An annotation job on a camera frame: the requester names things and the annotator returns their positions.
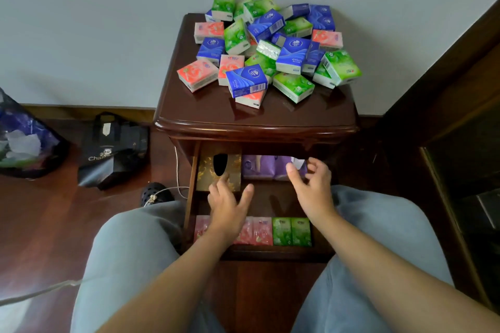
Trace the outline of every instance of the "jeans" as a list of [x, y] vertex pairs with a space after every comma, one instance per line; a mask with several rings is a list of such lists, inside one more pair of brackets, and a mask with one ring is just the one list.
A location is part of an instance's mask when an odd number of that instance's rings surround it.
[[[453, 285], [438, 239], [414, 203], [342, 185], [334, 204], [347, 221], [434, 277]], [[72, 333], [90, 333], [178, 258], [184, 207], [154, 204], [113, 216], [94, 239], [73, 309]], [[223, 332], [201, 302], [190, 332]], [[389, 326], [335, 255], [309, 292], [293, 333], [389, 332]]]

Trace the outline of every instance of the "forearm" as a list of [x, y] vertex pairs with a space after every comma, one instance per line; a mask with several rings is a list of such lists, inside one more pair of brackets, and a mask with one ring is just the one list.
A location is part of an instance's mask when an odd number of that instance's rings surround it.
[[500, 331], [500, 317], [397, 256], [342, 219], [318, 227], [397, 332]]
[[224, 236], [208, 230], [99, 332], [186, 331], [210, 274], [227, 247]]

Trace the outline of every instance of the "hand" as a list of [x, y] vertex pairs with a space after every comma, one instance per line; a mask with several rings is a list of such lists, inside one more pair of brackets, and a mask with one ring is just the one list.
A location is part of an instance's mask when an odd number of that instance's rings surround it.
[[297, 168], [292, 164], [286, 164], [288, 178], [297, 192], [298, 202], [301, 204], [311, 223], [321, 230], [321, 224], [329, 216], [337, 216], [330, 190], [332, 172], [328, 166], [316, 158], [309, 158], [308, 169], [312, 173], [305, 174], [309, 179], [309, 184], [305, 184], [298, 173]]
[[223, 174], [217, 183], [209, 187], [209, 204], [212, 209], [211, 223], [207, 233], [222, 234], [227, 245], [231, 245], [241, 232], [253, 197], [253, 185], [249, 184], [241, 194], [240, 203], [228, 187], [229, 174]]

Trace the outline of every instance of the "barcode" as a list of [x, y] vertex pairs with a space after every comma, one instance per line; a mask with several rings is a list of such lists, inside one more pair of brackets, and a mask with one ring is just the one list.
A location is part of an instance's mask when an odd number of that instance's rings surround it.
[[266, 89], [266, 84], [265, 83], [261, 83], [259, 85], [255, 85], [255, 86], [250, 86], [250, 93], [254, 93], [254, 92], [257, 92], [257, 91], [262, 91], [262, 90], [265, 90]]
[[275, 33], [278, 29], [283, 27], [283, 20], [276, 21], [270, 28], [269, 31], [272, 33]]

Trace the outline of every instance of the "black sandal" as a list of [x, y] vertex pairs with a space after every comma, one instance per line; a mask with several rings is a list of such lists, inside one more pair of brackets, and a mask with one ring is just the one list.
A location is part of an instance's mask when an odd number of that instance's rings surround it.
[[173, 198], [170, 190], [165, 190], [165, 186], [158, 182], [150, 182], [146, 187], [142, 190], [141, 194], [141, 207], [144, 207], [146, 204], [158, 204], [165, 202], [173, 202], [175, 199]]

